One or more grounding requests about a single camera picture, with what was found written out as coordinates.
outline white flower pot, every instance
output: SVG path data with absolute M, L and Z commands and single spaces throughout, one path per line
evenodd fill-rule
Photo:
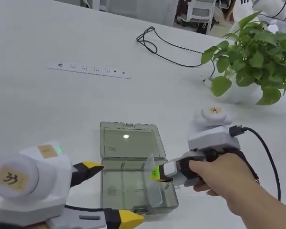
M 219 102 L 230 104 L 256 104 L 263 96 L 259 85 L 253 83 L 247 87 L 239 87 L 236 83 L 236 74 L 232 73 L 229 80 L 231 87 L 221 96 L 216 97 Z

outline plastic box lid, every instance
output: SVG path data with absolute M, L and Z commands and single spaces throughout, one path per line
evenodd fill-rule
M 156 125 L 101 122 L 101 155 L 106 157 L 165 158 Z

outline green led light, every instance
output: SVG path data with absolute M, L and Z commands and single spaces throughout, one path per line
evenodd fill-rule
M 59 152 L 59 153 L 61 153 L 62 152 L 62 148 L 59 146 L 59 147 L 57 147 L 57 151 Z

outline floor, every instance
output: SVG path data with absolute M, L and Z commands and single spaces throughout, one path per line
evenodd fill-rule
M 232 27 L 232 24 L 224 20 L 223 14 L 218 8 L 215 8 L 214 17 L 217 21 L 219 21 L 219 24 L 213 26 L 209 35 L 214 36 L 214 37 L 222 37 L 226 33 L 229 32 L 229 30 Z M 174 23 L 174 27 L 183 29 L 183 30 L 194 31 L 194 29 L 191 27 L 183 27 L 182 25 L 177 24 L 177 23 Z

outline green sticker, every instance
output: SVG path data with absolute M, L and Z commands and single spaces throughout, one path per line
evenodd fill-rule
M 152 173 L 150 175 L 150 178 L 152 180 L 159 180 L 160 179 L 160 169 L 159 169 L 159 166 L 155 167 L 153 170 L 152 170 Z

